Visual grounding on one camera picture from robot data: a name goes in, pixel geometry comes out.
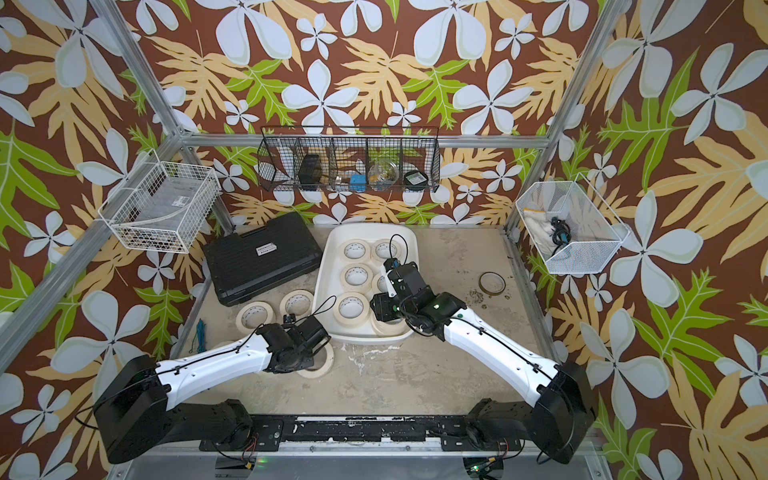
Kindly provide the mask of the masking tape roll seven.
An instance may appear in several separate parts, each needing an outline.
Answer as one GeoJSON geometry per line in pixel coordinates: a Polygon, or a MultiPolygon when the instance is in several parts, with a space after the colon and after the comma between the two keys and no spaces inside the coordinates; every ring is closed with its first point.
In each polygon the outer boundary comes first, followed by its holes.
{"type": "Polygon", "coordinates": [[[326,375],[333,367],[335,353],[331,343],[326,343],[323,349],[313,357],[313,365],[309,368],[297,371],[297,374],[306,379],[318,379],[326,375]]]}

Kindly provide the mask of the masking tape roll two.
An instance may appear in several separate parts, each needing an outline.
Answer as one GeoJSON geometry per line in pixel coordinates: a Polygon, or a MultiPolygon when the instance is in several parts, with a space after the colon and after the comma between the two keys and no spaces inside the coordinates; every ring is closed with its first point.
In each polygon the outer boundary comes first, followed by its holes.
{"type": "Polygon", "coordinates": [[[280,302],[280,318],[294,315],[300,319],[312,312],[314,294],[307,290],[294,290],[287,293],[280,302]]]}

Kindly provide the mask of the masking tape roll one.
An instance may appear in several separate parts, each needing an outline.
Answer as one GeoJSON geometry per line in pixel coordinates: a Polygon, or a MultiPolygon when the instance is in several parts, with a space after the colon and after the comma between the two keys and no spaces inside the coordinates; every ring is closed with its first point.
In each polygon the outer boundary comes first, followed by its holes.
{"type": "Polygon", "coordinates": [[[243,306],[235,319],[235,326],[242,335],[248,335],[258,326],[275,320],[272,306],[263,301],[255,301],[243,306]]]}

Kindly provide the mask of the masking tape roll eight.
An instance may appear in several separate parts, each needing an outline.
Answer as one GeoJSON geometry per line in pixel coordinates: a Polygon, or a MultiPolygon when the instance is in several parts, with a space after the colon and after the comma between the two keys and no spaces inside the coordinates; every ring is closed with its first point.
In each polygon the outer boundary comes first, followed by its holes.
{"type": "Polygon", "coordinates": [[[372,270],[366,264],[356,263],[342,268],[340,281],[345,291],[365,293],[371,289],[373,277],[372,270]]]}

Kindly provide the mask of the masking tape roll nine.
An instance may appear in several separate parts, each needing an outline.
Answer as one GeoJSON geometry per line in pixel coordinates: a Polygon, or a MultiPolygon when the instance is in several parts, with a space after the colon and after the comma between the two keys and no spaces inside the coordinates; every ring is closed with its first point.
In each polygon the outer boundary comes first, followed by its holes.
{"type": "Polygon", "coordinates": [[[367,297],[359,292],[339,296],[333,308],[336,321],[344,328],[357,328],[369,320],[371,310],[367,297]]]}

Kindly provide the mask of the white plastic storage box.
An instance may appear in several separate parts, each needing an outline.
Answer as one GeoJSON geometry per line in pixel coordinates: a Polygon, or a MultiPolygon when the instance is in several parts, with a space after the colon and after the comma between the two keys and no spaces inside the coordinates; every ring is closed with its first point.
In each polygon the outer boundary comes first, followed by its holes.
{"type": "MultiPolygon", "coordinates": [[[[344,328],[334,317],[333,308],[339,296],[349,292],[345,291],[341,285],[342,268],[349,264],[356,264],[342,260],[339,250],[343,243],[353,239],[368,242],[371,253],[375,242],[381,239],[395,240],[402,248],[398,259],[400,262],[419,261],[416,236],[406,227],[381,223],[355,223],[332,229],[326,240],[323,257],[317,272],[312,306],[314,315],[323,324],[331,338],[338,342],[369,346],[401,344],[412,335],[412,331],[409,329],[399,336],[378,337],[371,327],[371,320],[374,318],[372,312],[369,320],[357,328],[344,328]]],[[[362,264],[366,264],[374,274],[371,289],[361,293],[367,297],[370,305],[372,297],[385,289],[385,282],[380,279],[383,262],[373,260],[370,255],[369,261],[362,264]]]]}

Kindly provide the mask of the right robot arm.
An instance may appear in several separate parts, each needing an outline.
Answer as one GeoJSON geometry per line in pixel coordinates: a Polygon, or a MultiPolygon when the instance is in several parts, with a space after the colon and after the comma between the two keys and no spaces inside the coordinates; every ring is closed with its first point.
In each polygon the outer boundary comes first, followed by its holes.
{"type": "Polygon", "coordinates": [[[536,354],[482,320],[458,297],[434,293],[413,262],[387,259],[381,273],[386,290],[371,300],[378,324],[402,321],[419,335],[457,347],[520,395],[516,402],[480,400],[465,417],[470,444],[491,450],[530,441],[547,458],[569,463],[598,416],[585,368],[536,354]]]}

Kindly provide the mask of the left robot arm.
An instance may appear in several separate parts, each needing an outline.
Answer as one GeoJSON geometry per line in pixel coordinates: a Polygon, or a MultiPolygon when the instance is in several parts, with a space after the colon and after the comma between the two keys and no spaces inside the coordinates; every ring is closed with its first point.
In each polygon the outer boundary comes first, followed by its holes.
{"type": "Polygon", "coordinates": [[[183,441],[247,447],[256,429],[240,401],[205,405],[190,398],[247,374],[308,369],[329,340],[323,325],[309,316],[262,324],[245,338],[202,354],[162,362],[147,355],[131,359],[93,405],[109,462],[125,463],[157,445],[183,441]]]}

